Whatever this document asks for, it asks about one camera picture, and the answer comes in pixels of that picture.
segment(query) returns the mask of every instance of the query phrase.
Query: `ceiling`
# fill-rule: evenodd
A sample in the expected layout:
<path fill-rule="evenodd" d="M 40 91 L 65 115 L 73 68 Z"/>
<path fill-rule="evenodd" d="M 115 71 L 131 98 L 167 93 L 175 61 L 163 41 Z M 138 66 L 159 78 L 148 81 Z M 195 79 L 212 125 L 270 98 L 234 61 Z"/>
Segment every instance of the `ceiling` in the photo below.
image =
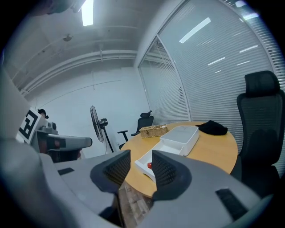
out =
<path fill-rule="evenodd" d="M 100 50 L 101 60 L 109 50 L 136 51 L 163 1 L 94 0 L 94 24 L 85 27 L 81 11 L 73 13 L 71 9 L 27 16 L 6 46 L 4 68 L 21 90 L 63 62 Z"/>

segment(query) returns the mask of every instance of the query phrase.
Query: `ceiling light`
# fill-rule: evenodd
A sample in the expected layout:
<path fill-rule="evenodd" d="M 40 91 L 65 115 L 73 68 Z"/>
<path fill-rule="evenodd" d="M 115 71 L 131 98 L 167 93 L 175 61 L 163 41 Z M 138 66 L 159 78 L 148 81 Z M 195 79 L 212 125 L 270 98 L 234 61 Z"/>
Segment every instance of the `ceiling light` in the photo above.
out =
<path fill-rule="evenodd" d="M 239 63 L 239 64 L 237 64 L 237 66 L 238 66 L 238 65 L 242 65 L 242 64 L 247 63 L 247 62 L 250 62 L 250 61 L 246 61 L 246 62 Z"/>
<path fill-rule="evenodd" d="M 258 17 L 259 15 L 256 13 L 256 12 L 254 12 L 254 13 L 250 13 L 250 14 L 248 14 L 248 15 L 245 15 L 245 16 L 243 16 L 243 18 L 245 19 L 245 20 L 249 20 L 249 19 L 252 19 L 252 18 L 255 18 L 255 17 Z"/>
<path fill-rule="evenodd" d="M 254 46 L 252 46 L 252 47 L 249 47 L 249 48 L 246 48 L 246 49 L 241 50 L 240 53 L 245 52 L 245 51 L 248 51 L 248 50 L 253 49 L 253 48 L 257 48 L 257 47 L 258 47 L 258 45 L 254 45 Z"/>
<path fill-rule="evenodd" d="M 186 40 L 188 40 L 191 36 L 193 36 L 196 32 L 198 32 L 201 28 L 203 28 L 210 22 L 211 22 L 210 18 L 207 17 L 200 24 L 195 26 L 190 32 L 188 32 L 181 40 L 179 40 L 179 42 L 183 44 Z"/>
<path fill-rule="evenodd" d="M 86 0 L 81 7 L 83 26 L 93 25 L 93 2 L 94 0 Z"/>
<path fill-rule="evenodd" d="M 221 61 L 221 60 L 223 60 L 223 59 L 225 59 L 225 58 L 226 58 L 226 57 L 223 57 L 223 58 L 221 58 L 221 59 L 218 59 L 218 60 L 216 60 L 216 61 L 213 61 L 213 62 L 209 63 L 208 66 L 209 66 L 209 65 L 212 65 L 212 64 L 214 64 L 214 63 L 216 63 L 216 62 L 218 62 L 218 61 Z"/>
<path fill-rule="evenodd" d="M 237 7 L 237 8 L 242 7 L 242 6 L 244 6 L 244 5 L 246 5 L 246 3 L 245 3 L 244 1 L 237 1 L 237 2 L 236 2 L 236 7 Z"/>

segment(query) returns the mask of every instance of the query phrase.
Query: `black cloth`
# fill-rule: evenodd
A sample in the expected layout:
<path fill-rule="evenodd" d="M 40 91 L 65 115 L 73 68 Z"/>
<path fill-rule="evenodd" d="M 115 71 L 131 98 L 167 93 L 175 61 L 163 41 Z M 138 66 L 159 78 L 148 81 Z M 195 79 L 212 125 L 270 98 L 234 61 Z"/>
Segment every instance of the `black cloth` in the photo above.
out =
<path fill-rule="evenodd" d="M 226 127 L 212 120 L 209 120 L 207 123 L 203 123 L 201 125 L 196 126 L 199 127 L 200 131 L 206 134 L 224 135 L 228 132 L 228 129 Z"/>

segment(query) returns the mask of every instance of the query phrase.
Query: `oval table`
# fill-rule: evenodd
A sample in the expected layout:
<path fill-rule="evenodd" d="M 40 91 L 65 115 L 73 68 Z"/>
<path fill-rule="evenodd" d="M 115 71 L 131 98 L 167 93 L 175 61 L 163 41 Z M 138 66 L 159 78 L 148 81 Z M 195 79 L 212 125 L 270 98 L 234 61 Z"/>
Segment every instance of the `oval table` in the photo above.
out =
<path fill-rule="evenodd" d="M 203 122 L 180 122 L 168 124 L 170 131 L 176 126 L 195 126 Z M 158 142 L 160 137 L 142 138 L 140 134 L 134 136 L 122 147 L 122 150 L 130 150 L 130 171 L 125 181 L 135 190 L 152 198 L 156 191 L 156 184 L 145 174 L 141 173 L 135 161 L 145 155 Z M 214 136 L 199 131 L 199 139 L 187 158 L 213 164 L 227 173 L 231 173 L 236 164 L 237 144 L 230 132 L 226 135 Z"/>

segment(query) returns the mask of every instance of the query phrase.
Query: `office chair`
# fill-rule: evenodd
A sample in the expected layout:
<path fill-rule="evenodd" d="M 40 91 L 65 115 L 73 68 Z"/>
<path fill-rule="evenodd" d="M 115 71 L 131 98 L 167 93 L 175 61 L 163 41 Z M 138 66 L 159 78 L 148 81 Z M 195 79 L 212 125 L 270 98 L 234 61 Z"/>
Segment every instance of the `office chair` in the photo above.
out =
<path fill-rule="evenodd" d="M 244 142 L 231 174 L 264 197 L 274 192 L 279 180 L 273 164 L 282 150 L 285 94 L 270 71 L 244 78 L 246 92 L 237 97 Z"/>
<path fill-rule="evenodd" d="M 151 116 L 151 112 L 152 111 L 149 111 L 147 113 L 141 113 L 141 118 L 138 119 L 137 132 L 131 134 L 131 136 L 136 136 L 137 134 L 139 134 L 139 129 L 141 129 L 142 127 L 151 126 L 152 125 L 154 118 L 153 118 L 153 116 Z M 124 138 L 125 138 L 126 142 L 127 142 L 128 138 L 126 136 L 126 132 L 128 132 L 128 131 L 127 130 L 122 130 L 122 131 L 119 131 L 118 134 L 122 133 L 124 135 Z"/>

